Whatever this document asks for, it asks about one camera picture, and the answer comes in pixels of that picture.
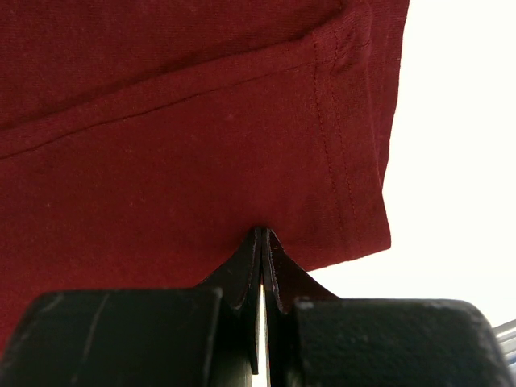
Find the dark red t shirt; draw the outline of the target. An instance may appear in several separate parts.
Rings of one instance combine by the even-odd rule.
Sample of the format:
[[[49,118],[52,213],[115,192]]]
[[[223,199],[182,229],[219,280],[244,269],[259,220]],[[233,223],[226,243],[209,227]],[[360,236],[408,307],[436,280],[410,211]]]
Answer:
[[[4,1],[1,342],[62,289],[189,287],[254,227],[388,249],[406,1]]]

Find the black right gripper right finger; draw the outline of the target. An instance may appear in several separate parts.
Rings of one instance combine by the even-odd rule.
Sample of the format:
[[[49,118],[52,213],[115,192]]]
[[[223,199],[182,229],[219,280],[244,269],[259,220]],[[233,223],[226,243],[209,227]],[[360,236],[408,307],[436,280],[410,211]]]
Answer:
[[[262,231],[262,277],[266,298],[271,308],[289,314],[298,299],[333,300],[339,297],[318,283],[292,260],[276,233]]]

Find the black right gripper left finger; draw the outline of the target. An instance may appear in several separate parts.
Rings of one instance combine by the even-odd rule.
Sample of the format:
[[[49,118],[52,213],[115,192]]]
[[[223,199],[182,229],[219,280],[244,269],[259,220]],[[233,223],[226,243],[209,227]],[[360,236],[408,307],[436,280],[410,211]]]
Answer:
[[[261,234],[260,228],[250,230],[233,255],[197,284],[222,294],[214,375],[258,373]]]

